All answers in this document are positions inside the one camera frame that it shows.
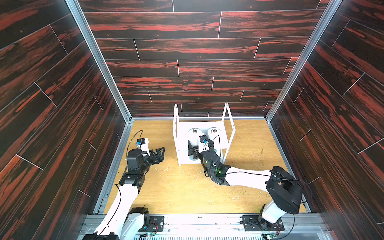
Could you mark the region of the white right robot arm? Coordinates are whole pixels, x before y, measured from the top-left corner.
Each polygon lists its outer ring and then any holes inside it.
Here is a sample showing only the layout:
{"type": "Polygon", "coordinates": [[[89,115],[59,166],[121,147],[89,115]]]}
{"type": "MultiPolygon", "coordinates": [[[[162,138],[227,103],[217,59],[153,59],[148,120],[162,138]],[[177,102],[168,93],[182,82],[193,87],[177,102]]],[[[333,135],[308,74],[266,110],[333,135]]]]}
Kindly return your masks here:
{"type": "Polygon", "coordinates": [[[207,178],[220,186],[243,186],[269,193],[272,200],[258,215],[257,225],[270,226],[285,214],[296,215],[302,204],[303,185],[283,168],[272,170],[243,170],[221,162],[214,141],[200,140],[198,145],[188,141],[188,155],[199,159],[207,178]]]}

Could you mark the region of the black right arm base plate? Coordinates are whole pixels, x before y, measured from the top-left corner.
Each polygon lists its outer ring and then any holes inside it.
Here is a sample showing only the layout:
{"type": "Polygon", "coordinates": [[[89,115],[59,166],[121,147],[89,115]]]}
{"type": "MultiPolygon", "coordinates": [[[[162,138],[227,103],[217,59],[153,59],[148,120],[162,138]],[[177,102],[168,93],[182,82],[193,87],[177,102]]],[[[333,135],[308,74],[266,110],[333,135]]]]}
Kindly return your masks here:
{"type": "Polygon", "coordinates": [[[281,232],[285,227],[279,219],[275,224],[262,220],[258,215],[243,215],[240,224],[246,232],[281,232]]]}

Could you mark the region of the white tea canister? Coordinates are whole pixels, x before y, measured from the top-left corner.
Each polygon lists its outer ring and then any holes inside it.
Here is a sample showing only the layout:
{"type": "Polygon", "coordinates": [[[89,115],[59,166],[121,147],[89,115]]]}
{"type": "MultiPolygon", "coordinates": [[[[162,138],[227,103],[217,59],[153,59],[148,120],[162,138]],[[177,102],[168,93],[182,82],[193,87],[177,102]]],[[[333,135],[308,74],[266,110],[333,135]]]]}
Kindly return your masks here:
{"type": "Polygon", "coordinates": [[[220,134],[220,129],[212,127],[208,129],[207,137],[214,142],[215,146],[217,146],[220,143],[220,134]]]}
{"type": "Polygon", "coordinates": [[[199,147],[201,144],[200,136],[204,133],[198,128],[192,128],[188,132],[188,149],[199,147]]]}

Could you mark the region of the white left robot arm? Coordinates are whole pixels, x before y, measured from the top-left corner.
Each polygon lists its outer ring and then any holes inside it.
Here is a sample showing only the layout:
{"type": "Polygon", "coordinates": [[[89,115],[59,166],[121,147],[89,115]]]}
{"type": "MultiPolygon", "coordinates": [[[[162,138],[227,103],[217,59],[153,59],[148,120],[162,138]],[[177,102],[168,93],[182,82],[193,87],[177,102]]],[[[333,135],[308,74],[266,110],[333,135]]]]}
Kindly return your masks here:
{"type": "Polygon", "coordinates": [[[165,148],[143,151],[133,149],[127,155],[127,167],[119,183],[117,196],[107,215],[93,234],[84,240],[132,240],[138,232],[151,228],[147,208],[131,209],[144,185],[145,175],[152,165],[164,161],[165,148]]]}

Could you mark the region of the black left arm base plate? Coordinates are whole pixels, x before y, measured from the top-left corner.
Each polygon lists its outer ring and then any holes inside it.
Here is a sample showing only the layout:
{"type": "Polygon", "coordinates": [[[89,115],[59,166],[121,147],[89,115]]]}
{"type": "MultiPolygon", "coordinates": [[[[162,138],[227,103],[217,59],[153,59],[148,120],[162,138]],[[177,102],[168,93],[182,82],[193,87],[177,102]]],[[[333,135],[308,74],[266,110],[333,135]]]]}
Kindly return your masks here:
{"type": "Polygon", "coordinates": [[[165,217],[160,215],[145,215],[144,225],[139,230],[143,233],[158,233],[164,230],[165,217]]]}

